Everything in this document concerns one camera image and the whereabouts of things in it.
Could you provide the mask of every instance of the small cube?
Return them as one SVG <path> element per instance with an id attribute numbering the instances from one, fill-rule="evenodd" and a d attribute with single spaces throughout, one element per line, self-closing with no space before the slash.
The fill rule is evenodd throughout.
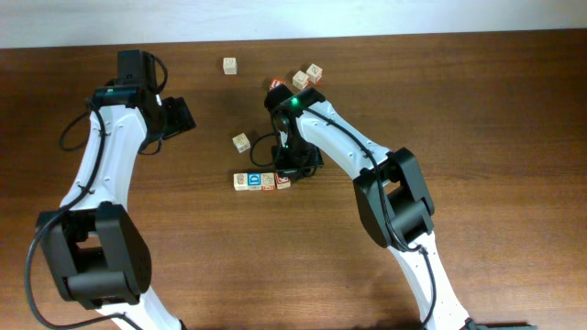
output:
<path id="1" fill-rule="evenodd" d="M 277 182 L 277 189 L 289 188 L 292 185 L 290 178 L 280 177 L 277 173 L 275 173 L 275 181 Z"/>
<path id="2" fill-rule="evenodd" d="M 310 65 L 305 73 L 310 77 L 312 83 L 318 83 L 322 78 L 322 69 L 315 64 Z"/>
<path id="3" fill-rule="evenodd" d="M 293 86 L 303 90 L 308 85 L 308 79 L 310 79 L 310 77 L 308 77 L 307 74 L 298 71 L 293 77 Z"/>
<path id="4" fill-rule="evenodd" d="M 273 79 L 273 81 L 271 82 L 271 85 L 269 86 L 269 90 L 272 90 L 273 88 L 275 88 L 281 84 L 284 84 L 284 83 L 285 83 L 284 81 L 281 81 L 279 79 Z"/>
<path id="5" fill-rule="evenodd" d="M 260 173 L 249 173 L 247 184 L 249 185 L 249 190 L 251 191 L 261 190 Z"/>
<path id="6" fill-rule="evenodd" d="M 236 173 L 235 175 L 235 190 L 242 191 L 248 190 L 249 185 L 247 183 L 247 173 Z"/>
<path id="7" fill-rule="evenodd" d="M 273 173 L 262 173 L 260 176 L 262 190 L 275 190 L 275 177 Z"/>
<path id="8" fill-rule="evenodd" d="M 250 148 L 250 142 L 245 133 L 240 133 L 232 138 L 232 143 L 235 144 L 239 153 Z"/>
<path id="9" fill-rule="evenodd" d="M 224 69 L 224 74 L 237 74 L 237 59 L 224 58 L 222 69 Z"/>

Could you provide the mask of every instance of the wooden table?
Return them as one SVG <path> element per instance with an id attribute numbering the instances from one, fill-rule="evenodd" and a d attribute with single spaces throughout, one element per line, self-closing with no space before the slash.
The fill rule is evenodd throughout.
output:
<path id="1" fill-rule="evenodd" d="M 270 131 L 269 80 L 289 84 L 309 63 L 324 68 L 319 90 L 354 127 L 418 157 L 444 267 L 476 321 L 586 326 L 587 30 L 567 30 L 0 50 L 3 328 L 40 328 L 25 256 L 38 213 L 59 205 L 82 158 L 57 139 L 116 76 L 116 52 L 137 47 L 164 60 L 164 96 L 183 96 L 198 125 L 138 158 L 128 203 L 152 285 L 190 329 L 417 322 L 404 274 L 365 233 L 331 159 L 288 190 L 232 187 L 232 173 L 253 166 L 231 138 Z M 221 69 L 231 56 L 237 76 Z M 33 272 L 51 321 L 95 315 L 61 301 L 41 253 Z"/>

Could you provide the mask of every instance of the white wall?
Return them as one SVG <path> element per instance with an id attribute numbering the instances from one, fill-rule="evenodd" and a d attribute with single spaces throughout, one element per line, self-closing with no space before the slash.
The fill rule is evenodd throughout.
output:
<path id="1" fill-rule="evenodd" d="M 0 0 L 0 48 L 586 27 L 587 0 Z"/>

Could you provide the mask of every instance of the block with printed letter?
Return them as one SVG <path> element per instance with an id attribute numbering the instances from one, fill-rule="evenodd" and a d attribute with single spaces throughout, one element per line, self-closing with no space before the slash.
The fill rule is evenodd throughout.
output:
<path id="1" fill-rule="evenodd" d="M 305 87 L 307 87 L 309 79 L 310 77 L 308 77 L 307 74 L 298 71 L 293 77 L 293 86 L 300 90 L 303 90 Z"/>
<path id="2" fill-rule="evenodd" d="M 284 84 L 284 83 L 285 83 L 284 81 L 281 81 L 279 79 L 273 79 L 271 81 L 271 85 L 269 85 L 269 90 L 272 90 L 273 88 L 275 88 L 275 87 L 277 87 L 277 86 L 279 86 L 281 84 Z"/>
<path id="3" fill-rule="evenodd" d="M 247 173 L 235 173 L 234 184 L 236 191 L 244 191 L 249 189 L 248 183 L 249 176 Z"/>
<path id="4" fill-rule="evenodd" d="M 234 143 L 235 147 L 237 147 L 237 150 L 240 153 L 250 148 L 250 142 L 245 133 L 240 133 L 233 137 L 232 143 Z"/>
<path id="5" fill-rule="evenodd" d="M 249 190 L 251 191 L 261 190 L 260 173 L 249 173 L 247 184 L 249 185 Z"/>
<path id="6" fill-rule="evenodd" d="M 224 58 L 222 60 L 222 69 L 224 69 L 224 74 L 237 74 L 237 59 Z"/>
<path id="7" fill-rule="evenodd" d="M 322 78 L 322 69 L 315 64 L 310 65 L 305 73 L 310 77 L 310 82 L 312 83 L 318 83 Z"/>
<path id="8" fill-rule="evenodd" d="M 277 189 L 289 188 L 292 185 L 290 178 L 280 177 L 277 173 L 275 173 L 275 182 L 277 183 Z"/>
<path id="9" fill-rule="evenodd" d="M 262 173 L 260 176 L 262 190 L 275 190 L 275 177 L 273 173 Z"/>

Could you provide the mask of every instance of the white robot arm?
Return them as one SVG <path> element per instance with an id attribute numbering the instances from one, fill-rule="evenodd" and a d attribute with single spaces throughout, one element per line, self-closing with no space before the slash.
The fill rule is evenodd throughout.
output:
<path id="1" fill-rule="evenodd" d="M 278 174 L 306 177 L 322 166 L 320 150 L 326 152 L 353 180 L 363 226 L 398 260 L 423 325 L 430 330 L 472 328 L 440 262 L 430 219 L 434 205 L 414 155 L 404 148 L 393 153 L 363 136 L 313 88 L 293 95 L 279 86 L 268 93 L 265 107 L 279 146 L 273 151 Z M 382 187 L 389 182 L 401 185 L 385 196 Z"/>
<path id="2" fill-rule="evenodd" d="M 165 79 L 157 85 L 155 62 Z M 41 213 L 27 259 L 25 287 L 33 314 L 49 328 L 113 320 L 122 329 L 182 330 L 150 287 L 149 249 L 127 213 L 137 154 L 195 127 L 182 98 L 160 99 L 167 81 L 161 60 L 140 50 L 118 52 L 118 78 L 87 101 L 90 136 L 74 184 L 59 210 Z M 88 237 L 101 247 L 79 247 Z M 79 324 L 55 325 L 37 308 L 30 263 L 40 243 L 60 296 L 103 314 Z"/>
<path id="3" fill-rule="evenodd" d="M 378 165 L 388 159 L 388 148 L 381 147 L 366 138 L 357 129 L 347 123 L 328 101 L 316 102 L 308 106 L 310 110 L 336 122 L 346 128 L 355 138 L 362 142 L 371 152 Z M 295 123 L 301 138 L 324 150 L 326 154 L 344 170 L 352 180 L 360 176 L 363 169 L 372 170 L 373 165 L 359 145 L 340 129 L 329 124 L 323 118 L 308 111 L 303 111 Z M 437 253 L 434 232 L 422 233 L 409 246 L 424 247 L 429 256 L 430 265 L 436 280 L 436 306 L 426 326 L 428 329 L 461 329 L 469 314 L 460 305 Z M 420 320 L 424 322 L 432 304 L 432 283 L 425 260 L 418 253 L 401 252 L 393 246 L 387 247 L 399 262 L 407 278 L 420 311 Z"/>

